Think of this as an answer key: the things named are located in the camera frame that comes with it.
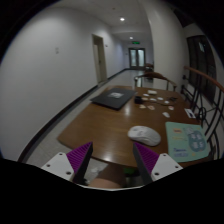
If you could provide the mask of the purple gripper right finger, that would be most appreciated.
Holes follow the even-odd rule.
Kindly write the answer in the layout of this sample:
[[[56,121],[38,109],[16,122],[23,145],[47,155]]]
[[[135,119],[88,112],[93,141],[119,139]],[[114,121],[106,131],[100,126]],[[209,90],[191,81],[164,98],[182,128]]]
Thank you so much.
[[[133,144],[133,154],[144,185],[152,183],[151,173],[159,155],[140,143]]]

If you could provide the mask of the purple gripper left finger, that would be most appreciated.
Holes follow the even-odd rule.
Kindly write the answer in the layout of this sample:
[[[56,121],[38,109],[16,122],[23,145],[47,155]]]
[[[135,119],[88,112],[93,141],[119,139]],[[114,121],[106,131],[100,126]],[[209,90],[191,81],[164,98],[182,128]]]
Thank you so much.
[[[86,173],[89,160],[93,152],[93,143],[89,142],[71,152],[67,153],[66,156],[70,162],[71,167],[75,173],[73,181],[77,184],[84,182],[84,175]]]

